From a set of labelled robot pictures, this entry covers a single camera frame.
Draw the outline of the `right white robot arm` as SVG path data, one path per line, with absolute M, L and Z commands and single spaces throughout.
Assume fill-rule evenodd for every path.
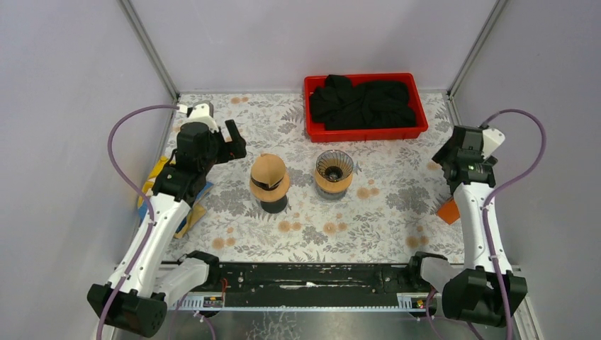
M 447 258 L 418 251 L 410 259 L 406 281 L 423 292 L 434 288 L 449 319 L 505 327 L 527 294 L 504 252 L 492 197 L 496 187 L 492 153 L 505 141 L 491 127 L 456 126 L 432 160 L 440 165 L 459 211 L 464 268 Z

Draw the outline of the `dark glass carafe red rim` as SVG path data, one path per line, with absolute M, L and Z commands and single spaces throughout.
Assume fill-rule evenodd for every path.
M 270 214 L 277 214 L 282 212 L 283 210 L 286 209 L 288 205 L 288 198 L 286 196 L 273 201 L 273 202 L 266 202 L 266 201 L 261 201 L 260 202 L 260 206 L 261 208 Z

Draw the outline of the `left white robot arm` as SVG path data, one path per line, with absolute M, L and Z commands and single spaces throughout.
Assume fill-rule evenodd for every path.
M 143 337 L 161 328 L 167 309 L 195 286 L 210 291 L 220 281 L 218 269 L 200 259 L 186 260 L 157 282 L 159 265 L 176 230 L 191 212 L 206 177 L 216 164 L 246 157 L 246 141 L 234 120 L 225 121 L 231 140 L 201 121 L 185 123 L 176 149 L 155 178 L 152 195 L 143 195 L 147 212 L 129 250 L 108 279 L 93 284 L 87 300 L 99 317 L 96 338 L 111 326 Z

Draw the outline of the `brown paper coffee filter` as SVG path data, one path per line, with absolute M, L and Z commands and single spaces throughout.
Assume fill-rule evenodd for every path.
M 261 154 L 251 167 L 250 177 L 272 184 L 286 173 L 283 160 L 275 154 Z

